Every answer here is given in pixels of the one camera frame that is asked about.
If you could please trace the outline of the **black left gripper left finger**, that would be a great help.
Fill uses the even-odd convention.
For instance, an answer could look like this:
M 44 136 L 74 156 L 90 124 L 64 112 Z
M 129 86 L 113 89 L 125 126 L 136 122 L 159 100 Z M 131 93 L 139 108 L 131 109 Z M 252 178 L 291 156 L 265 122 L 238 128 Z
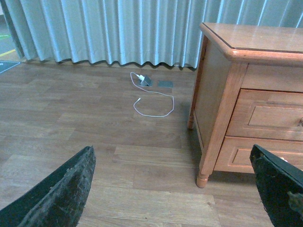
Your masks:
M 31 190 L 0 211 L 2 227 L 75 227 L 88 195 L 96 165 L 87 146 Z

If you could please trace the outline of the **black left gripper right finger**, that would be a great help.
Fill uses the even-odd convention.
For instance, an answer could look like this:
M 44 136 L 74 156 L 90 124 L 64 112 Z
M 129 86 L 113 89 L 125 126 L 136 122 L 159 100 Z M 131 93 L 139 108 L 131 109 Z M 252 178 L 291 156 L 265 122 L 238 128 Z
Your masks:
M 303 172 L 255 144 L 250 153 L 256 186 L 275 227 L 303 225 Z

